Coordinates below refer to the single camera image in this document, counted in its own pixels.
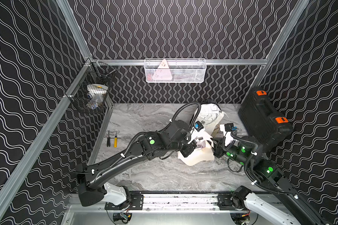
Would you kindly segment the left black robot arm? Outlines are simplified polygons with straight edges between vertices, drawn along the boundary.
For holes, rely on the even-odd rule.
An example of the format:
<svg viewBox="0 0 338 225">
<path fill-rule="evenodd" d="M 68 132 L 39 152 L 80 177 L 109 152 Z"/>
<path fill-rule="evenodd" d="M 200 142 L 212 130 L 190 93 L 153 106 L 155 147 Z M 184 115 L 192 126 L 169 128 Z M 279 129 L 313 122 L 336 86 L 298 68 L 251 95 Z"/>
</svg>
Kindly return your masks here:
<svg viewBox="0 0 338 225">
<path fill-rule="evenodd" d="M 163 129 L 137 133 L 125 150 L 99 163 L 79 164 L 76 173 L 81 205 L 88 207 L 109 202 L 119 209 L 127 208 L 132 202 L 128 188 L 111 186 L 107 182 L 123 171 L 157 157 L 164 160 L 174 152 L 188 157 L 197 145 L 196 132 L 201 128 L 197 122 L 200 110 L 198 102 L 185 104 Z"/>
</svg>

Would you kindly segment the cream cap with text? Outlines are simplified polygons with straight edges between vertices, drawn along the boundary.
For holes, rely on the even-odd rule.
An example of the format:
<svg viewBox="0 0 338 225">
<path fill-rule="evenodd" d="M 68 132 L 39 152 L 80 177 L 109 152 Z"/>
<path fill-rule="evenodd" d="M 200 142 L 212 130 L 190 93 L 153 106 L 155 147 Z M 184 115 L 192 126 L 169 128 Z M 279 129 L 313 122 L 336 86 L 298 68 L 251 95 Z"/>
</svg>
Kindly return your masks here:
<svg viewBox="0 0 338 225">
<path fill-rule="evenodd" d="M 194 166 L 202 161 L 213 161 L 215 157 L 213 152 L 214 142 L 212 138 L 212 136 L 196 138 L 195 141 L 197 142 L 197 146 L 193 152 L 187 157 L 184 157 L 184 155 L 179 152 L 177 154 L 178 159 L 188 166 Z"/>
</svg>

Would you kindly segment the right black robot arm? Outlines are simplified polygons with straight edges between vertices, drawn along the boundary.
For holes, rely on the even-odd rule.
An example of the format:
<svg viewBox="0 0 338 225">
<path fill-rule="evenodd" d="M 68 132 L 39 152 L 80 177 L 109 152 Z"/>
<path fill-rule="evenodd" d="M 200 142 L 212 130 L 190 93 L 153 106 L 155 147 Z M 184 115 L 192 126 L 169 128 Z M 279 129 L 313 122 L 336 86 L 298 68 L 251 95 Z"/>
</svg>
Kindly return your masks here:
<svg viewBox="0 0 338 225">
<path fill-rule="evenodd" d="M 273 194 L 289 211 L 289 215 L 261 201 L 257 194 L 246 187 L 236 189 L 232 203 L 239 209 L 260 214 L 277 224 L 329 225 L 293 187 L 283 171 L 262 156 L 263 145 L 251 136 L 239 137 L 237 131 L 227 132 L 222 138 L 214 138 L 214 150 L 226 155 L 228 160 L 240 164 L 251 184 Z"/>
</svg>

